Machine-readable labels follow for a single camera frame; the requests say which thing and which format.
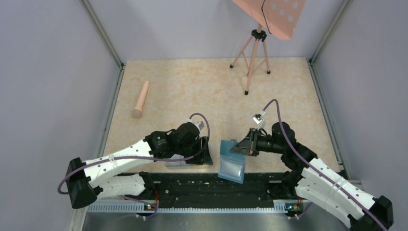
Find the beige marble surface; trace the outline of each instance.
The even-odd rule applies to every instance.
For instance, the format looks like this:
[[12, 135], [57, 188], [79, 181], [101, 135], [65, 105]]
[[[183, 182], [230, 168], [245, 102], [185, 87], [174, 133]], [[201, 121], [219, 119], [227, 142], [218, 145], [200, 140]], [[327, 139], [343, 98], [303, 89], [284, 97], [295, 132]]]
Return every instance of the beige marble surface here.
[[[305, 58], [270, 58], [271, 74], [262, 65], [251, 80], [249, 95], [244, 95], [246, 66], [232, 59], [189, 59], [129, 61], [113, 115], [104, 155], [119, 151], [152, 131], [167, 131], [187, 121], [194, 112], [204, 114], [211, 128], [210, 153], [214, 165], [205, 169], [168, 169], [163, 162], [151, 163], [129, 172], [218, 172], [221, 139], [240, 141], [250, 127], [252, 115], [265, 104], [278, 99], [282, 119], [295, 131], [297, 140], [309, 147], [333, 170], [337, 160]], [[130, 113], [136, 105], [144, 81], [150, 88], [140, 119]], [[272, 104], [265, 114], [265, 129], [270, 133], [277, 122]], [[286, 166], [279, 154], [261, 153], [246, 157], [245, 172], [282, 172]]]

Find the white wall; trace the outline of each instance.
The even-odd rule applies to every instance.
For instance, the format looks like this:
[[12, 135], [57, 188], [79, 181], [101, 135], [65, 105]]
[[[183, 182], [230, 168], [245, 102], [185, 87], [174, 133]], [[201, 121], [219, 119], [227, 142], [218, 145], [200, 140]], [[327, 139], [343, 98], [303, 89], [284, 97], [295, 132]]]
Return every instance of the white wall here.
[[0, 224], [62, 231], [68, 162], [93, 158], [118, 67], [78, 0], [0, 3]]
[[406, 230], [408, 1], [353, 1], [317, 60], [343, 155], [354, 179], [394, 206]]
[[[90, 2], [123, 61], [235, 57], [257, 27], [231, 0]], [[267, 37], [269, 56], [311, 57], [342, 2], [307, 0], [291, 40]]]

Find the tripod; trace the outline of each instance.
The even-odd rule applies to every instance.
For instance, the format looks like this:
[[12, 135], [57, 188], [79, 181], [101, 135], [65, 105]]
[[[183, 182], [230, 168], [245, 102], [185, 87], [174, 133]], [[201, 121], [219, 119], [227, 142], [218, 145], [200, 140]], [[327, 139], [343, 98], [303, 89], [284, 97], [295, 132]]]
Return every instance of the tripod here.
[[[246, 88], [245, 88], [245, 95], [248, 95], [249, 92], [249, 83], [251, 82], [251, 77], [252, 74], [266, 61], [267, 63], [267, 74], [270, 74], [270, 68], [269, 68], [269, 59], [268, 59], [268, 51], [267, 51], [267, 45], [265, 43], [265, 39], [267, 37], [267, 34], [265, 31], [262, 30], [262, 25], [258, 23], [258, 29], [253, 30], [251, 33], [251, 36], [245, 43], [245, 45], [242, 47], [240, 52], [238, 53], [237, 57], [235, 60], [231, 63], [230, 68], [233, 68], [235, 63], [237, 62], [238, 58], [243, 55], [243, 58], [246, 63], [246, 67], [248, 68], [248, 73], [246, 76], [248, 77], [248, 81], [246, 82]], [[252, 38], [255, 38], [255, 44], [254, 44], [254, 49], [252, 50], [252, 56], [251, 56], [251, 61], [248, 66], [248, 62], [246, 60], [245, 54], [243, 51], [245, 48], [248, 46], [249, 42], [252, 40]], [[256, 52], [258, 51], [258, 43], [259, 41], [262, 40], [262, 43], [264, 44], [264, 52], [265, 52], [265, 59], [254, 69], [254, 62], [255, 62], [255, 57], [256, 57]]]

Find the pink board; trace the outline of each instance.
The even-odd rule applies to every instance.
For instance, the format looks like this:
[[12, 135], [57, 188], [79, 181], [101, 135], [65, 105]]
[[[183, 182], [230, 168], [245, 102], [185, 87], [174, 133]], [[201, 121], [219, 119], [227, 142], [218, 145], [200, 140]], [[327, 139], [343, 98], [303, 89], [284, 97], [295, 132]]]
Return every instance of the pink board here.
[[306, 0], [232, 0], [279, 39], [292, 38]]

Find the rolling pin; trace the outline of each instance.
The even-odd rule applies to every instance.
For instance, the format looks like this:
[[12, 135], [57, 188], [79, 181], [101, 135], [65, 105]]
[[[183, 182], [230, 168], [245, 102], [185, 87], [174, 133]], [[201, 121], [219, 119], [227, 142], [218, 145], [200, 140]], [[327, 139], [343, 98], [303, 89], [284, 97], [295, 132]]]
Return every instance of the rolling pin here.
[[144, 100], [146, 99], [147, 90], [149, 89], [149, 81], [144, 82], [143, 87], [141, 88], [141, 92], [138, 98], [138, 102], [136, 103], [135, 108], [132, 110], [132, 117], [139, 119], [143, 112], [143, 104]]

